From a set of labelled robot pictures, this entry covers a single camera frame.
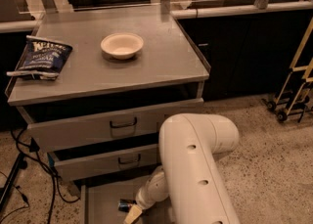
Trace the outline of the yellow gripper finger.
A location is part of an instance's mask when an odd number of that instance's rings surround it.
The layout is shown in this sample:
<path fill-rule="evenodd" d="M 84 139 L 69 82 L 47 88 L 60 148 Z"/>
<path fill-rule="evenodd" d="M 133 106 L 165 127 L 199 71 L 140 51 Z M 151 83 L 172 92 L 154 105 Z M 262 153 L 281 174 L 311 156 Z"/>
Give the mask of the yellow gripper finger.
<path fill-rule="evenodd" d="M 123 224 L 133 224 L 143 213 L 143 210 L 137 204 L 133 204 L 127 213 Z"/>

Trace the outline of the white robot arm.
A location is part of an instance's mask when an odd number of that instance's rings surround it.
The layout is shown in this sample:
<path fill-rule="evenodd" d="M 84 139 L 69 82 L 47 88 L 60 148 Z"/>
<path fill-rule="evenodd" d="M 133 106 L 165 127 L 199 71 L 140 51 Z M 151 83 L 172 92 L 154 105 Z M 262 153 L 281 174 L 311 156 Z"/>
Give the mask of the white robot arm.
<path fill-rule="evenodd" d="M 217 114 L 178 113 L 158 135 L 161 166 L 138 190 L 123 224 L 170 199 L 175 224 L 240 224 L 213 156 L 239 145 L 239 130 Z"/>

